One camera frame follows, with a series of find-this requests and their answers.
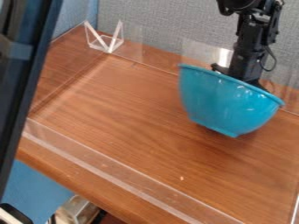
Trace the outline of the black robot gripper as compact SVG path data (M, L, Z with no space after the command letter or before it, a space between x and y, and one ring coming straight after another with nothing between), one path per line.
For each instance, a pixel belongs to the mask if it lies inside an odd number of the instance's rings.
M273 68L265 68L267 56L273 55L271 49L261 45L257 49L233 45L233 53L228 67L220 66L217 63L211 64L215 72L225 74L247 84L261 88L259 83L261 73L272 71Z

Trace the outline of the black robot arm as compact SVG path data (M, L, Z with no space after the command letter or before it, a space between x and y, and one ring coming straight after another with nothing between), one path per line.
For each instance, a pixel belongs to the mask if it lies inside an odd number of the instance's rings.
M217 63L211 69L264 89L259 80L263 72L276 68L276 56L269 45L276 42L277 24L284 0L216 0L219 13L237 13L237 41L228 67Z

